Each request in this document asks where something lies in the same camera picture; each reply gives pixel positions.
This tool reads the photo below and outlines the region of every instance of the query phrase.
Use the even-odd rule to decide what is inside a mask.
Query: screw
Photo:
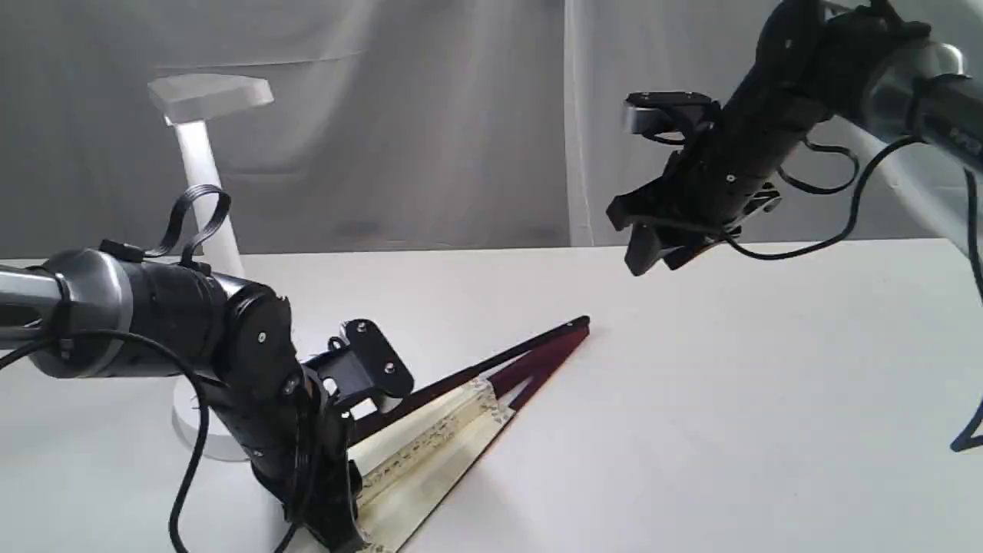
[[[283,385],[283,395],[290,396],[294,393],[294,390],[297,390],[297,387],[300,386],[300,384],[301,381],[297,377],[288,380],[287,384]]]

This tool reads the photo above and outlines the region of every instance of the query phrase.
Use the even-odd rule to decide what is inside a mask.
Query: white table
[[[377,321],[418,385],[581,314],[593,333],[409,552],[969,551],[983,309],[947,242],[762,263],[719,248],[635,278],[621,249],[247,256],[305,336]],[[0,549],[170,551],[188,450],[172,383],[0,373]],[[205,461],[193,552],[284,524],[244,464]],[[293,551],[318,551],[303,535]]]

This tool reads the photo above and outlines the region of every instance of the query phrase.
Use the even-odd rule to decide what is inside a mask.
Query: white table surface
[[[422,386],[581,314],[592,335],[408,552],[978,550],[983,309],[947,242],[763,263],[724,249],[639,278],[619,248],[247,256],[327,336],[377,321]],[[170,551],[188,450],[168,380],[0,373],[0,550]],[[205,461],[193,552],[284,524],[245,464]],[[318,551],[305,534],[292,551]]]

